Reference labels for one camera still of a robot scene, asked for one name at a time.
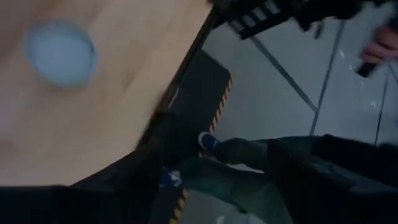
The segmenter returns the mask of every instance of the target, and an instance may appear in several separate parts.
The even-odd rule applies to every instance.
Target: wooden table
[[[70,185],[133,151],[211,10],[205,0],[1,4],[0,185]],[[55,88],[25,56],[24,31],[55,19],[79,24],[98,50],[84,88]]]

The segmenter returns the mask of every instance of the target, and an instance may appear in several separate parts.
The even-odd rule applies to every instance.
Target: yellow and black hazard stripe
[[[209,133],[211,133],[211,134],[214,133],[216,125],[217,125],[218,121],[220,120],[221,113],[223,111],[223,108],[224,108],[225,102],[226,102],[226,100],[228,98],[228,95],[229,95],[229,93],[231,91],[231,87],[232,87],[233,82],[234,82],[234,78],[231,75],[231,78],[229,79],[228,84],[227,84],[227,86],[225,88],[225,91],[224,91],[223,97],[222,97],[222,99],[220,101],[220,104],[218,105],[216,114],[215,114],[215,116],[213,118],[213,121],[211,122],[210,127],[209,127]],[[203,157],[203,153],[199,152],[198,156],[199,157]],[[189,195],[188,189],[183,189],[182,190],[182,195],[181,195],[181,197],[178,200],[177,206],[174,208],[174,214],[173,214],[172,218],[170,219],[169,224],[177,224],[178,221],[181,219],[182,210],[183,210],[183,208],[185,206],[185,202],[187,201],[188,195]]]

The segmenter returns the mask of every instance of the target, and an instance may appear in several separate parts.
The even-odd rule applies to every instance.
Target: gray tiled floor
[[[315,113],[319,112],[316,123],[314,111],[253,41],[240,41],[227,25],[214,30],[204,50],[235,76],[215,134],[220,139],[308,135],[314,123],[314,134],[328,133],[370,143],[374,143],[377,136],[377,142],[398,142],[398,83],[391,70],[387,65],[380,66],[369,79],[354,73],[360,63],[361,47],[389,11],[391,7],[377,10],[367,7],[346,22],[325,85],[322,105],[319,111],[315,110]],[[313,32],[301,33],[293,21],[257,35],[260,43],[316,107],[338,24],[338,21],[328,19],[318,40],[313,39]],[[242,215],[235,208],[198,192],[191,192],[180,223],[216,223],[219,217],[224,217],[225,224],[262,223],[253,215]]]

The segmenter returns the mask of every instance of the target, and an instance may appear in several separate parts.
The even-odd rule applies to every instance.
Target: blue sneaker
[[[159,180],[159,187],[179,187],[182,183],[180,171],[171,170],[168,167],[162,168],[162,177]]]
[[[208,150],[208,151],[212,151],[216,145],[219,143],[219,141],[217,140],[217,138],[215,138],[212,134],[208,133],[208,132],[202,132],[199,134],[198,137],[198,142],[199,145]]]

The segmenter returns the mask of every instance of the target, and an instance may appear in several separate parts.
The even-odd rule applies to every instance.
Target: hand
[[[388,26],[377,28],[373,41],[362,51],[361,58],[369,63],[381,63],[388,59],[398,60],[398,33]]]

